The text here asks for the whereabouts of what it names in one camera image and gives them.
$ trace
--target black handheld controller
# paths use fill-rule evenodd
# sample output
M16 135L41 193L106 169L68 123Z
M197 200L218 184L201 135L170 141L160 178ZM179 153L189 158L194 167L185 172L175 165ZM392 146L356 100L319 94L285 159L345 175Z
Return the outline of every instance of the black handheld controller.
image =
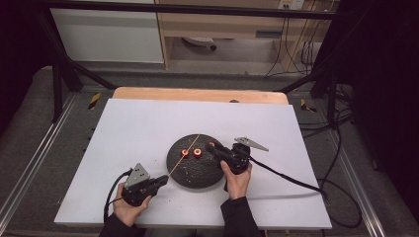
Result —
M218 166L221 160L225 161L234 175L243 173L249 165L250 147L240 143L234 143L230 150L219 142L209 141L206 144L206 151L218 161ZM227 183L225 183L224 190L227 191Z
M150 175L138 163L126 179L123 199L130 205L140 206L148 196L156 196L160 187L165 186L168 180L167 175L150 179Z

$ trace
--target black metal frame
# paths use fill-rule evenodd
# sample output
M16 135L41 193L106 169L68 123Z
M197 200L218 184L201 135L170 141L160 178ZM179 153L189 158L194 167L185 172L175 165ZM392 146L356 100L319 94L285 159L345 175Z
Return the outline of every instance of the black metal frame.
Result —
M52 30L50 22L45 18L45 10L55 9L77 9L77 10L98 10L98 11L119 11L119 12L153 12L153 13L177 13L177 14L200 14L200 15L225 15L225 16L248 16L268 18L294 18L294 19L315 19L315 20L339 20L351 21L355 18L353 13L332 13L332 12L310 12L290 11L280 9L253 9L236 7L214 7L214 6L193 6L193 5L166 5L166 4L140 4L140 3L113 3L113 2L89 2L71 0L38 0L30 6L37 23L42 27L42 33L52 46L54 65L54 120L57 120L62 112L62 93L59 80L64 79L70 91L80 91L83 87L77 73L82 73L90 79L98 82L108 89L116 89L118 86L109 83L105 79L89 71L77 62L73 61L65 52L59 35ZM302 80L286 87L280 92L287 93L292 89L315 80L318 73L312 73Z

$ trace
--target white table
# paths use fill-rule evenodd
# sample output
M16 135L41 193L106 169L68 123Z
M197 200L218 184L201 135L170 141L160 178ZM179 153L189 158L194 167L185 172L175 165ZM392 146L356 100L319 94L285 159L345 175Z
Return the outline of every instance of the white table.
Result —
M212 136L226 147L231 147L235 137L247 136L270 149L252 149L255 159L317 186L292 106L111 99L54 222L102 225L106 197L121 173L139 162L152 178L168 174L170 147L179 138L195 133ZM331 228L321 194L253 167L247 196L261 229ZM228 197L223 185L221 180L204 190L190 190L170 179L137 224L221 227L219 206Z

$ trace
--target floor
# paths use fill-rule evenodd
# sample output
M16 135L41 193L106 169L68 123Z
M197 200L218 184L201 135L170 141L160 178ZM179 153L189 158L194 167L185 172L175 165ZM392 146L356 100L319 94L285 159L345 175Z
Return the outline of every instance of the floor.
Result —
M266 77L271 68L271 73L283 72L280 63L273 67L276 54L271 41L217 39L215 42L217 50L211 51L208 48L190 45L181 39L175 40L172 65L169 69L164 69L162 65L147 67L117 63L105 67L103 64L101 67L101 64L90 63L90 67L118 85L141 87L272 91L302 76L302 73L297 72ZM300 62L297 64L300 69L303 68ZM112 97L112 91L98 87L87 78L83 78L83 81L86 84L83 92L65 93L73 97L74 104L58 135L44 154L42 163L30 178L31 185L22 195L20 204L12 210L14 215L7 220L3 236L97 236L100 231L100 228L68 228L53 223L59 202L65 196L83 157L83 150L89 144L89 137L94 133L92 128L96 126L106 100ZM318 111L325 105L324 100L311 100L308 94L310 87L311 84L306 84L296 92L288 94L290 103L294 105L296 117L301 123L323 121L320 112L301 109L301 99L306 100L309 108ZM87 110L92 96L97 92L102 95L95 110ZM10 197L10 194L51 127L52 102L50 72L46 69L35 76L34 85L25 102L15 114L9 128L0 137L1 205L14 198ZM344 107L344 104L338 104L338 109ZM388 176L384 172L373 170L368 149L356 125L350 122L343 124L341 133L344 151L366 190L385 236L419 236L417 222L412 218ZM325 131L304 140L316 177L324 176L336 152L331 134ZM330 178L344 190L351 191L342 163L336 164ZM354 223L357 211L351 201L340 191L330 186L325 188L328 194L330 193L331 203L327 207L329 213L345 223ZM3 217L3 212L4 209L1 209L0 217ZM321 236L321 233L308 230L272 230L268 235ZM325 235L372 234L365 223L356 228L345 228L333 223L333 229L326 230Z

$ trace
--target gray carpet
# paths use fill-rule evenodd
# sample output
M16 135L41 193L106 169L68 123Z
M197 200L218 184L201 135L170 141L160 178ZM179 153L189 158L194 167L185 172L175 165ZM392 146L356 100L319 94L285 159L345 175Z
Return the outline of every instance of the gray carpet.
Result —
M294 78L261 79L255 76L206 76L180 74L133 74L133 73L105 73L103 76L125 86L143 87L183 87L206 89L255 89L271 91L292 82ZM46 133L52 117L52 97L50 94L50 76L41 72L36 77L34 86L25 104L15 116L9 130L1 137L1 197L4 201L11 192L20 173L35 152L37 146ZM49 150L41 168L39 169L27 194L18 207L14 217L8 225L7 231L39 231L59 233L98 233L100 228L69 228L56 225L53 219L59 209L58 201L65 196L71 180L83 157L83 149L89 143L88 137L93 134L100 118L106 100L112 96L112 91L102 93L95 110L87 107L94 92L81 93L64 124L54 144ZM300 95L290 94L290 103L294 105L295 113L300 122L320 122L318 113L302 111L299 107ZM307 104L313 106L308 96ZM388 235L419 236L419 228L410 212L400 199L385 173L372 169L369 154L355 125L347 123L342 126L345 149L352 159L352 163L360 176L363 185L376 209L381 224ZM334 149L327 133L323 132L305 140L307 151L316 177L324 176ZM345 190L349 190L339 164L333 169L330 179ZM326 186L331 205L329 213L343 222L354 222L356 210L348 199L340 192ZM358 235L369 236L364 224L355 229L347 229L333 223L333 229L327 230L327 236ZM319 231L292 231L292 236L320 236ZM290 236L285 231L270 231L269 236Z

